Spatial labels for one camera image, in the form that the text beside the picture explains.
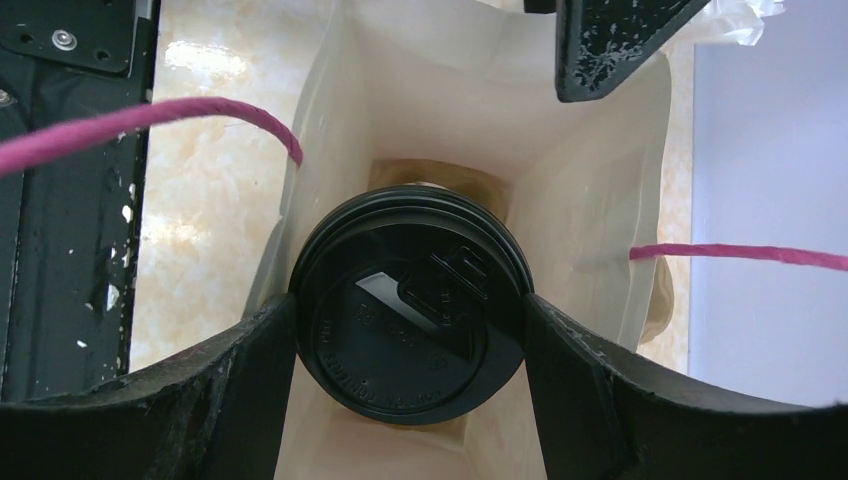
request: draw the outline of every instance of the screw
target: screw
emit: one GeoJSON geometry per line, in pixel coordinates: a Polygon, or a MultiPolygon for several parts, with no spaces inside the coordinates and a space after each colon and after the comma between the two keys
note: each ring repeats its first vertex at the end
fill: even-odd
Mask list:
{"type": "Polygon", "coordinates": [[[53,32],[53,45],[59,50],[70,52],[77,48],[77,37],[70,32],[64,30],[56,30],[53,32]]]}

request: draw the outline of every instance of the pink string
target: pink string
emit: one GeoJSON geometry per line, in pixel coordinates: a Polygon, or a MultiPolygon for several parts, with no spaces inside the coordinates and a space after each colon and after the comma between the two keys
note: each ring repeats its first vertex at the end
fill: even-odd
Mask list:
{"type": "MultiPolygon", "coordinates": [[[[4,142],[0,144],[0,176],[51,162],[105,143],[122,134],[135,132],[137,129],[212,115],[235,117],[268,131],[286,146],[296,165],[300,166],[303,162],[303,150],[297,139],[285,125],[265,110],[221,97],[197,97],[166,100],[153,105],[126,108],[95,118],[60,123],[4,142]]],[[[661,255],[775,260],[794,265],[848,271],[848,257],[797,248],[665,243],[630,249],[631,260],[661,255]]]]}
{"type": "Polygon", "coordinates": [[[291,131],[270,113],[248,103],[221,97],[165,100],[153,105],[125,108],[94,118],[53,125],[0,144],[0,176],[51,162],[113,140],[136,129],[195,117],[225,115],[268,131],[289,151],[297,166],[303,150],[291,131]]]}
{"type": "Polygon", "coordinates": [[[683,257],[733,257],[753,260],[775,260],[792,265],[810,265],[831,270],[848,271],[848,257],[831,253],[813,252],[797,248],[750,247],[744,245],[683,245],[662,243],[630,249],[630,259],[639,260],[660,255],[683,257]]]}

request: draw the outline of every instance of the black plastic lid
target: black plastic lid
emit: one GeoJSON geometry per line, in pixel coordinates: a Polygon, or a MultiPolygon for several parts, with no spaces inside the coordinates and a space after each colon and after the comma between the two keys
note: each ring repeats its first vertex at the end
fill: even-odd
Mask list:
{"type": "Polygon", "coordinates": [[[447,190],[403,185],[344,203],[307,240],[290,290],[306,368],[386,423],[467,413],[524,358],[524,257],[494,216],[447,190]]]}

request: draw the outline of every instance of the beige marble floor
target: beige marble floor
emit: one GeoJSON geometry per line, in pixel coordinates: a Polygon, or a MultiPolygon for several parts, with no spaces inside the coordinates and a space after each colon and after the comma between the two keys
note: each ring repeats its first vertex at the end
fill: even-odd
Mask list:
{"type": "MultiPolygon", "coordinates": [[[[163,2],[154,101],[220,95],[291,123],[330,0],[163,2]]],[[[666,49],[674,92],[663,165],[661,241],[691,230],[693,49],[666,49]]],[[[131,368],[222,331],[241,316],[278,206],[286,153],[243,122],[154,128],[144,192],[131,368]]],[[[639,352],[685,372],[689,263],[671,259],[669,328],[639,352]]]]}

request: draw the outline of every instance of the brown paper bag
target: brown paper bag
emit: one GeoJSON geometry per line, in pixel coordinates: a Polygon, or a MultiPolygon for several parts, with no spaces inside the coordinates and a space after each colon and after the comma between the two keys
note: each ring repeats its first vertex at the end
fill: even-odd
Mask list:
{"type": "MultiPolygon", "coordinates": [[[[608,98],[560,104],[554,20],[476,0],[337,3],[295,115],[305,160],[286,174],[248,310],[285,291],[306,237],[343,201],[381,178],[440,183],[426,167],[414,178],[375,166],[442,162],[490,181],[477,194],[498,199],[487,206],[537,293],[635,350],[655,264],[628,250],[656,242],[668,63],[657,54],[608,98]]],[[[401,428],[347,411],[298,365],[277,477],[545,478],[526,373],[464,417],[401,428]]]]}

